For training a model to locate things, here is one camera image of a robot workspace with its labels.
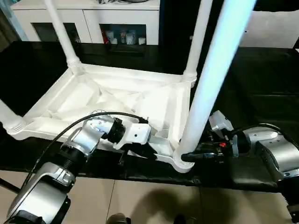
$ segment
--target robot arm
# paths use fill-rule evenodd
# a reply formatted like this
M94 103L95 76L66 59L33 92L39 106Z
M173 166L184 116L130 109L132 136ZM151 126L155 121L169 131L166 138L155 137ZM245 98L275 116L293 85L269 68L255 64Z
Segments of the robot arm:
M128 143L144 145L148 142L150 130L148 124L124 126L122 120L109 115L86 120L21 189L10 206L5 223L61 223L71 204L67 193L100 139L114 143L116 149Z
M213 159L224 163L225 156L260 156L280 193L288 203L294 223L299 222L299 146L278 127L259 124L234 130L231 122L216 111L209 118L209 135L198 150L182 155L182 160L200 162Z

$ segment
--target floor tile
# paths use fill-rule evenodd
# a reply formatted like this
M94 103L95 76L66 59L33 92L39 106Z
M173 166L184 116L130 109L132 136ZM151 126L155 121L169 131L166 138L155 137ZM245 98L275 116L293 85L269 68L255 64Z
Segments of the floor tile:
M201 188L206 224L291 224L281 194Z
M115 181L108 216L119 212L132 224L172 224L178 214L203 223L197 187Z
M105 224L114 180L78 177L63 224Z
M10 182L11 184L19 188L22 186L26 175L26 173L21 172L0 171L0 178ZM3 187L0 187L0 224L6 221L8 209L15 197L15 193Z

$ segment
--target black cable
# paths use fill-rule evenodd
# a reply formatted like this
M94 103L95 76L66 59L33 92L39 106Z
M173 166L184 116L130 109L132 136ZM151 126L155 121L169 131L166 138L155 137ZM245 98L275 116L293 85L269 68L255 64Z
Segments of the black cable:
M297 142L295 142L295 140L292 137L290 137L287 133L282 131L279 127L276 127L276 126L270 125L270 124L257 124L257 125L247 126L247 127L240 127L240 128L237 128L237 129L231 131L230 134L232 136L234 136L239 132L245 131L245 130L253 128L253 127L268 127L268 128L271 128L274 131L277 131L277 132L281 133L287 141L292 143L299 150L299 145L297 144Z
M145 119L142 117L139 117L137 115L133 115L133 114L129 114L129 113L122 113L122 112L99 112L99 113L94 113L94 114L90 114L88 116L85 116L83 118L80 118L79 120L76 120L74 123L72 123L71 125L69 125L68 127L66 127L61 133L59 133L51 142L50 144L43 150L42 154L40 155L40 157L36 160L35 165L33 166L33 168L31 169L31 171L28 173L26 179L24 180L24 183L21 186L21 190L23 189L23 187L26 186L26 184L28 183L29 179L31 178L35 168L37 167L39 161L41 160L41 158L43 157L43 155L48 151L48 149L52 146L52 144L54 142L56 142L61 136L63 136L67 131L69 131L72 127L74 127L75 125L77 125L78 123L87 120L89 118L93 118L96 116L101 116L101 115L123 115L123 116L127 116L127 117L132 117L132 118L136 118L139 120L140 123L144 123Z

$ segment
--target white cylindrical leg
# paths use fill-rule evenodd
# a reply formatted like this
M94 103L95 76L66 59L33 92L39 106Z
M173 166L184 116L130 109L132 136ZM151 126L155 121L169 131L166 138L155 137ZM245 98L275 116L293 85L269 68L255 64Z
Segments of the white cylindrical leg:
M192 164L181 160L181 155L193 152L198 145L255 2L256 0L225 0L222 6L184 133L174 152L178 166L186 169L192 167Z
M56 34L59 38L59 42L64 50L65 56L66 56L66 61L67 65L70 67L70 69L77 74L79 72L79 64L80 60L76 56L74 48L71 44L71 41L69 39L69 36L66 33L64 24L62 23L57 9L55 8L53 1L52 0L44 0L47 10L50 14L50 17L53 21L53 26L56 31Z
M183 73L183 80L192 83L192 87L197 77L197 65L201 53L202 43L204 42L207 23L211 12L213 0L201 0L197 20L193 33L191 48L188 56L186 69Z
M16 115L1 99L0 122L9 134L17 133L26 126L24 119Z

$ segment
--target black table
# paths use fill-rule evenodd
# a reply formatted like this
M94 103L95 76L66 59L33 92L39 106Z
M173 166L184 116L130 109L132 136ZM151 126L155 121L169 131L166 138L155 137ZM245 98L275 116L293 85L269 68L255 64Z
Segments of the black table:
M137 70L182 74L189 46L163 49L158 46L107 46L76 44L83 63ZM0 53L0 98L17 114L24 115L66 70L59 43L14 42ZM299 141L299 54L293 49L240 48L214 105L235 127L272 123ZM47 140L16 141L0 129L0 169L29 171ZM59 142L53 149L60 147ZM277 192L259 157L228 158L225 168L209 162L196 164L187 174L171 165L98 150L80 176L163 182L192 186Z

